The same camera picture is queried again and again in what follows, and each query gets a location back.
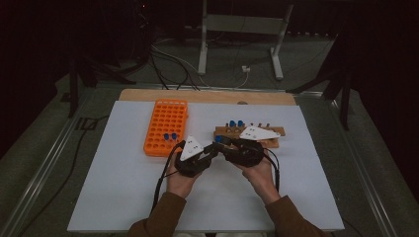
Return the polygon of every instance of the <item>black cable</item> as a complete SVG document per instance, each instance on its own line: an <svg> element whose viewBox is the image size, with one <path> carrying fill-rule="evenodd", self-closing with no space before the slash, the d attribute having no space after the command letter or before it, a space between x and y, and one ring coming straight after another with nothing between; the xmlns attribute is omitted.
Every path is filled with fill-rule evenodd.
<svg viewBox="0 0 419 237"><path fill-rule="evenodd" d="M157 77L158 77L158 79L160 80L161 85L162 85L164 88L166 88L166 90L169 90L169 88L167 87L166 83L163 81L163 78L162 78L162 76L161 76L161 71L160 71L160 69L158 69L158 68L157 68L157 65L156 65L156 63L155 63L155 61L154 61L154 56L153 56L153 54L151 54L151 56L150 56L150 60L151 60L152 67L154 68L154 70L155 70L155 72L156 72L156 74L157 74Z"/></svg>
<svg viewBox="0 0 419 237"><path fill-rule="evenodd" d="M364 235L363 234L361 234L361 232L353 225L353 224L351 224L348 220L346 220L345 218L342 218L342 220L345 222L345 223L347 223L349 226L351 226L354 230L355 230L355 232L357 232L358 233L358 235L359 236L361 236L361 237L364 237Z"/></svg>
<svg viewBox="0 0 419 237"><path fill-rule="evenodd" d="M161 184L163 183L164 178L166 178L167 176L170 176L170 175L173 175L173 174L174 174L174 173L172 173L172 174L169 174L169 175L167 175L167 176L166 176L166 171L167 171L167 167L169 167L170 160L172 159L173 154L175 153L175 150L176 150L177 148L179 148L179 147L183 147L183 146L185 146L185 140L182 140L181 142L177 143L177 144L173 147L172 151L170 151L170 154L169 154L169 156L167 157L167 161L166 161L166 164L164 165L163 172L161 173L160 179L158 179L158 182L157 182L157 185L156 185L156 190L154 191L153 206L151 207L150 214L151 214L151 212L153 212L154 207L155 207L155 206L157 205L157 203L158 203L158 198L159 198L159 196L160 196L160 188L161 188Z"/></svg>
<svg viewBox="0 0 419 237"><path fill-rule="evenodd" d="M280 163L278 162L278 158L274 154L274 156L275 156L275 158L277 159L277 162L278 162L278 166L277 166L277 164L275 164L275 162L271 159L271 157L269 157L269 155L267 155L265 152L263 153L263 155L264 155L265 158L267 158L269 160L269 162L271 162L272 166L274 167L274 170L275 170L275 188L279 192L280 191Z"/></svg>
<svg viewBox="0 0 419 237"><path fill-rule="evenodd" d="M90 118L93 122L90 123L84 129L83 133L81 134L81 136L80 136L80 138L78 140L76 151L75 151L74 157L73 157L73 162L71 164L70 172L68 173L68 175L65 178L64 182L61 184L61 186L58 188L58 190L55 192L55 194L49 199L49 201L43 206L43 208L30 220L30 222L24 228L22 228L22 230L21 230L21 232L19 233L18 236L23 236L23 234L25 234L25 232L28 230L28 228L31 227L31 225L35 222L35 220L38 217L40 217L40 215L49 207L49 205L52 203L52 201L59 195L59 193L61 193L61 191L64 188L64 186L67 184L67 182L70 179L71 175L73 174L74 168L76 166L77 156L78 156L78 152L80 150L81 142L82 142L84 136L86 135L87 131L89 130L89 128L95 127L96 124L98 123L98 121L100 121L102 119L106 119L108 117L109 116L105 116L105 117L101 117L101 118Z"/></svg>
<svg viewBox="0 0 419 237"><path fill-rule="evenodd" d="M159 51L159 50L152 50L152 52L153 53L159 53L159 54L161 54L161 55L164 55L164 56L166 56L166 57L163 57L163 56L156 56L156 55L154 55L154 56L156 56L156 57L159 57L159 58L161 58L161 59L165 59L165 60L169 60L169 61L172 61L172 62L175 62L175 63L177 63L179 66L181 66L182 67L182 69L185 71L185 74L186 74L186 78L185 78L185 80L183 81L183 82L181 82L180 84L178 84L178 88L176 89L176 90L179 90L180 89L180 87L184 84L184 83L186 83L186 81L188 80L188 79L190 79L190 81L191 81L191 87L194 89L194 90L197 90L197 91L200 91L200 89L198 88L198 86L194 83L194 81L192 80L192 77L191 77L191 74L189 73L189 71L188 71L188 69L185 67L185 65L179 60L179 58L177 58L177 57L175 57L175 56L172 56L172 55L169 55L169 54L167 54L167 53L164 53L164 52L161 52L161 51Z"/></svg>
<svg viewBox="0 0 419 237"><path fill-rule="evenodd" d="M163 54L163 55L166 55L166 54L164 54L164 53L161 53L161 52L159 52L159 51L153 51L154 53L160 53L160 54ZM185 71L185 73L186 73L186 77L185 77L185 79L181 82L181 83L178 83L178 82L175 82L175 81L173 81L173 80L170 80L170 79L168 79L168 78L166 78L166 77L164 77L162 74L161 74L161 71L160 71L160 75L161 75L161 77L162 78L164 78L164 79L166 79L167 81L169 81L169 82L172 82L172 83L175 83L175 84L178 84L178 87L176 88L176 90L179 90L179 88L183 85L183 84L185 84L186 83L186 81L188 81L188 79L190 79L190 74L189 74L189 72L188 72L188 70L185 68L185 66L179 61L179 60L175 60L175 59L172 59L172 58L166 58L166 57L162 57L162 56L157 56L157 55L154 55L153 54L153 56L155 56L155 57L158 57L158 58L161 58L161 59L164 59L164 60L168 60L168 61L171 61L171 62L175 62L175 63L177 63L178 65L180 65L180 66L182 66L182 68L184 69L184 71Z"/></svg>

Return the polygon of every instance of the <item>brown sleeve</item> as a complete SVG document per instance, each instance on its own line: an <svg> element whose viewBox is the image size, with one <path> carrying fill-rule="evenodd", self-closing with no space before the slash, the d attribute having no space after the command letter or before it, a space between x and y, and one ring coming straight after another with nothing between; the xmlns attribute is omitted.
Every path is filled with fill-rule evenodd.
<svg viewBox="0 0 419 237"><path fill-rule="evenodd" d="M128 237L171 237L178 225L186 201L174 194L164 193L147 219L135 222Z"/></svg>
<svg viewBox="0 0 419 237"><path fill-rule="evenodd" d="M325 237L326 234L305 220L288 196L266 205L279 236Z"/></svg>

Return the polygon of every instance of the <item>human hand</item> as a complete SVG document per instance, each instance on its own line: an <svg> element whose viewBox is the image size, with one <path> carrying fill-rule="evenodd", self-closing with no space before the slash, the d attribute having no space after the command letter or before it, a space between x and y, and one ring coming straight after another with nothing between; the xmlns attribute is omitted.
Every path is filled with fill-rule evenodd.
<svg viewBox="0 0 419 237"><path fill-rule="evenodd" d="M181 175L175 168L176 154L173 155L169 168L167 169L167 188L166 191L177 195L181 198L186 198L192 190L195 180L201 175L198 174L194 178L189 178Z"/></svg>
<svg viewBox="0 0 419 237"><path fill-rule="evenodd" d="M272 203L281 198L275 188L271 162L267 158L264 157L258 165L253 167L235 166L242 170L242 175L250 182L264 204Z"/></svg>

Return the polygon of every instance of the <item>metal stand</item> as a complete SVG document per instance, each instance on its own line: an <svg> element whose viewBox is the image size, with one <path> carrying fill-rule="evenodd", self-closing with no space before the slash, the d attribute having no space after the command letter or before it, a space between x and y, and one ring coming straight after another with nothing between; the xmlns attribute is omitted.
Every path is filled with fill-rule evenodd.
<svg viewBox="0 0 419 237"><path fill-rule="evenodd" d="M229 15L213 15L207 13L207 0L203 5L203 31L201 38L201 54L198 65L198 73L206 74L207 67L207 31L237 32L237 33L255 33L266 35L278 35L278 41L275 47L271 48L272 63L275 71L275 78L282 80L284 78L278 53L283 43L287 31L293 5L287 7L287 11L282 19L244 17Z"/></svg>

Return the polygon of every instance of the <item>white paper sheet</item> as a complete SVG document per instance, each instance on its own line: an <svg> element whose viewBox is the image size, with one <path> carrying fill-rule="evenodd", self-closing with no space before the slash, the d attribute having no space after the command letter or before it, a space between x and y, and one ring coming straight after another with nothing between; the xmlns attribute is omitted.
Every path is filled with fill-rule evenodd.
<svg viewBox="0 0 419 237"><path fill-rule="evenodd" d="M166 159L148 157L142 146L154 103L116 102L77 201L69 231L126 231L146 218ZM283 126L280 160L282 196L288 195L305 219L324 230L343 223L298 106L188 105L185 139L212 141L216 126L230 120ZM160 194L165 191L165 182ZM196 181L178 231L267 231L274 226L241 171L222 155Z"/></svg>

